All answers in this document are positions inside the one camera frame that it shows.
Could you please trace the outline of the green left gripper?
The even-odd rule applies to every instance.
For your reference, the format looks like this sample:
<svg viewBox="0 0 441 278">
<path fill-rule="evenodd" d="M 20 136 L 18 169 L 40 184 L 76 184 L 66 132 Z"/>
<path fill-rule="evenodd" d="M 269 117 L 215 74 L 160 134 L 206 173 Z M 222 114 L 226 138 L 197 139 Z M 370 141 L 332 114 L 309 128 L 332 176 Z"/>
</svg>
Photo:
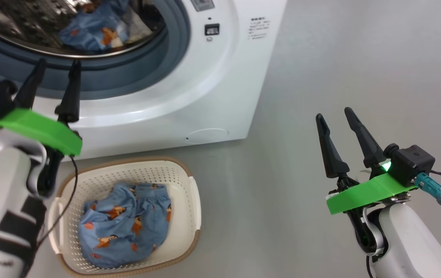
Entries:
<svg viewBox="0 0 441 278">
<path fill-rule="evenodd" d="M 74 60 L 68 74 L 69 83 L 61 103 L 55 109 L 58 121 L 32 111 L 37 88 L 46 70 L 46 60 L 40 59 L 14 97 L 16 109 L 0 119 L 6 128 L 28 139 L 60 151 L 65 156 L 79 156 L 83 140 L 65 124 L 79 121 L 81 96 L 81 62 Z"/>
</svg>

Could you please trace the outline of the cream perforated laundry basket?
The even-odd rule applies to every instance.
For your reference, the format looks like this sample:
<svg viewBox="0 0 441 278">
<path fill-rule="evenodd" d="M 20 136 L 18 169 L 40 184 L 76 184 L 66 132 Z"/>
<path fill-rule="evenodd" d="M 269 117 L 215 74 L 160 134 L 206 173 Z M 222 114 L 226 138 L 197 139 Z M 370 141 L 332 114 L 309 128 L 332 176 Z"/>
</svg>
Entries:
<svg viewBox="0 0 441 278">
<path fill-rule="evenodd" d="M 118 182 L 166 185 L 172 215 L 164 243 L 149 257 L 118 268 L 102 269 L 82 255 L 78 223 L 88 201 L 108 195 Z M 198 186 L 190 170 L 171 157 L 141 157 L 79 170 L 62 182 L 49 210 L 49 223 L 60 217 L 49 242 L 61 266 L 76 278 L 124 278 L 159 270 L 185 260 L 197 246 L 202 214 Z"/>
</svg>

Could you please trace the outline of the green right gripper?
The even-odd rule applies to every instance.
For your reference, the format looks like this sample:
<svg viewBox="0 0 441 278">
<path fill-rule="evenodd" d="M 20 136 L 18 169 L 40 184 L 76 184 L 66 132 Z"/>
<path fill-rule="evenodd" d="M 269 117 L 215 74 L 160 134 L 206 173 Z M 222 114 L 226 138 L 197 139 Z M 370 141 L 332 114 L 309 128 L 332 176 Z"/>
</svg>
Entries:
<svg viewBox="0 0 441 278">
<path fill-rule="evenodd" d="M 364 156 L 364 166 L 371 168 L 373 165 L 380 165 L 380 163 L 386 160 L 382 148 L 377 144 L 376 140 L 367 130 L 366 126 L 363 125 L 353 109 L 346 107 L 344 112 L 349 127 L 356 134 L 361 147 Z M 350 171 L 349 166 L 342 160 L 336 150 L 330 138 L 330 129 L 321 113 L 316 115 L 316 124 L 326 177 L 343 178 L 347 176 L 347 173 Z M 415 188 L 417 188 L 417 186 L 414 184 L 408 187 L 403 186 L 391 175 L 386 173 L 328 197 L 326 204 L 329 212 L 335 215 L 351 209 L 368 206 Z"/>
</svg>

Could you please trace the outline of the stainless steel washing machine drum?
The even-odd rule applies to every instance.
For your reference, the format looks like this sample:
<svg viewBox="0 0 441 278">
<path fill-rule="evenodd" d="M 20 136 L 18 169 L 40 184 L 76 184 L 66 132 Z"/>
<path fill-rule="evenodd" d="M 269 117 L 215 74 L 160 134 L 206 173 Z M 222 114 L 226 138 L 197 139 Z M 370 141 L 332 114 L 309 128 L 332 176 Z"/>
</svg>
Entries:
<svg viewBox="0 0 441 278">
<path fill-rule="evenodd" d="M 59 31 L 90 0 L 0 0 L 0 39 L 23 49 L 60 58 L 104 58 L 139 49 L 164 30 L 165 19 L 152 0 L 129 0 L 123 20 L 129 38 L 107 51 L 79 51 L 64 45 Z"/>
</svg>

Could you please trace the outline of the round white drain filter cover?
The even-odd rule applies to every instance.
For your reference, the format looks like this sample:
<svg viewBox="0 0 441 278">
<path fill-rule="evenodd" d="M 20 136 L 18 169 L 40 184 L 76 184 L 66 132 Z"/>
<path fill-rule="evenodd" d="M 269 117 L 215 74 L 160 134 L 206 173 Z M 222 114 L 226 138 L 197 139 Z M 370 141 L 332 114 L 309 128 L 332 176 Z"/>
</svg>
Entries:
<svg viewBox="0 0 441 278">
<path fill-rule="evenodd" d="M 190 132 L 184 137 L 187 144 L 212 144 L 220 141 L 227 141 L 229 132 L 225 129 L 209 128 Z"/>
</svg>

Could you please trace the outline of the blue fox print garment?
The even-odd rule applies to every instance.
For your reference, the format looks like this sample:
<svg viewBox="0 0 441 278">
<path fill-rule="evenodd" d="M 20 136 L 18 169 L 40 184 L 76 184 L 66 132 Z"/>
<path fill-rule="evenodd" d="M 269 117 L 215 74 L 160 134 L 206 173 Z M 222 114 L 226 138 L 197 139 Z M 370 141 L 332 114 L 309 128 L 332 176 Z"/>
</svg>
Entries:
<svg viewBox="0 0 441 278">
<path fill-rule="evenodd" d="M 102 269 L 144 260 L 166 240 L 171 215 L 166 185 L 116 183 L 106 197 L 84 205 L 78 225 L 82 255 Z"/>
<path fill-rule="evenodd" d="M 90 0 L 59 31 L 61 42 L 79 51 L 99 52 L 121 47 L 129 38 L 123 20 L 129 0 Z"/>
</svg>

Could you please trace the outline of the white front-load washing machine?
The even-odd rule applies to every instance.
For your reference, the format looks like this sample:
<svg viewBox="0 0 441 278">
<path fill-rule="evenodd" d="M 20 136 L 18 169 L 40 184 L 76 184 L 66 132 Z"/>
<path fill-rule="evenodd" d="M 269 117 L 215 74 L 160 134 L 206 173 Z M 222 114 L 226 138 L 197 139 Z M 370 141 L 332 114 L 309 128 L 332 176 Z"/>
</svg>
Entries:
<svg viewBox="0 0 441 278">
<path fill-rule="evenodd" d="M 247 137 L 287 0 L 183 0 L 191 37 L 182 61 L 160 83 L 136 93 L 81 100 L 71 128 L 81 159 L 188 146 L 190 132 L 219 128 Z M 220 34 L 205 36 L 206 24 Z M 56 119 L 61 100 L 35 97 L 33 110 Z"/>
</svg>

